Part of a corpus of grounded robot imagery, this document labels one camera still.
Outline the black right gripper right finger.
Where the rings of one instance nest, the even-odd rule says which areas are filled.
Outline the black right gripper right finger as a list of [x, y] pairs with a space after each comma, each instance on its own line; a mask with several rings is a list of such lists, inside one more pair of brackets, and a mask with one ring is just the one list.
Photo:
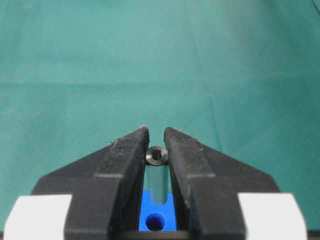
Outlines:
[[278, 193], [267, 173], [167, 127], [164, 142], [178, 230], [197, 240], [243, 240], [238, 193]]

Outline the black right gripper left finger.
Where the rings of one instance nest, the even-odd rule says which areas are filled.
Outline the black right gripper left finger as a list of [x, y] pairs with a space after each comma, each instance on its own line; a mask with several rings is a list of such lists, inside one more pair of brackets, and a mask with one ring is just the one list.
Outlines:
[[108, 240], [136, 231], [149, 130], [142, 126], [108, 146], [41, 177], [32, 195], [71, 194], [66, 240]]

